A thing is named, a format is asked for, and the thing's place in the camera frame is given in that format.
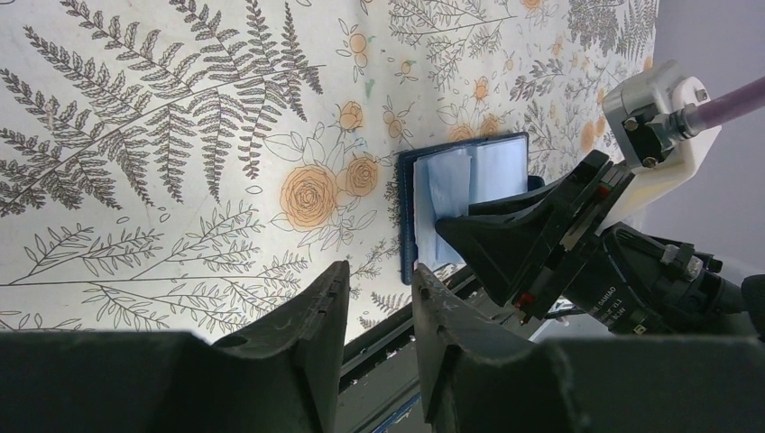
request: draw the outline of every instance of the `blue notebook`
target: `blue notebook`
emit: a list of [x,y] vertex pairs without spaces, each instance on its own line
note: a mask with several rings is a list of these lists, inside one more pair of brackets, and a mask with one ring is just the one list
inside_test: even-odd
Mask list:
[[506,198],[544,184],[528,176],[526,133],[403,152],[399,171],[401,279],[411,284],[415,262],[431,269],[462,258],[436,234],[441,217],[467,215],[470,204]]

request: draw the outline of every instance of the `screw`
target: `screw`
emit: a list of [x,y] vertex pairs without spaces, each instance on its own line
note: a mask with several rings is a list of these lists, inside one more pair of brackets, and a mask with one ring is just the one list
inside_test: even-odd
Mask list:
[[638,129],[638,126],[640,125],[638,124],[638,121],[635,120],[634,117],[630,117],[629,119],[624,121],[624,129],[626,129],[627,131],[632,132]]
[[704,89],[702,89],[702,88],[699,88],[699,89],[696,91],[696,100],[697,100],[698,102],[704,102],[704,101],[706,101],[707,99],[709,99],[709,94],[708,94],[708,93],[706,93],[706,90],[704,90]]
[[655,169],[657,165],[659,165],[659,160],[652,156],[649,156],[643,160],[643,167],[647,169]]

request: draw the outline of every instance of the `purple cable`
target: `purple cable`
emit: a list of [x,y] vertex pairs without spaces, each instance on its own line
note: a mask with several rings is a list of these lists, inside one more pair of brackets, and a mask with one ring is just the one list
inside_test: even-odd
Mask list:
[[704,131],[747,115],[765,106],[765,77],[752,81],[727,95],[698,107],[687,121],[693,129]]

